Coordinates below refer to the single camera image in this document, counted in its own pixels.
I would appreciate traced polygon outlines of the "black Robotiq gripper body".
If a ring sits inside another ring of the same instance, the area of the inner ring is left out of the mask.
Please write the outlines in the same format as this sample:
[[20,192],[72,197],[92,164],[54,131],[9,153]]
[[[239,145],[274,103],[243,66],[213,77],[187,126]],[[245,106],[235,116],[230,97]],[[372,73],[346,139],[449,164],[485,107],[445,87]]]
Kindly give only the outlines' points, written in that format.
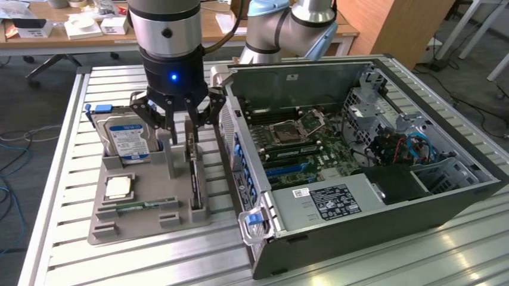
[[195,49],[180,57],[158,57],[140,49],[147,76],[147,96],[162,108],[186,109],[186,100],[198,107],[207,96],[203,70],[203,50]]

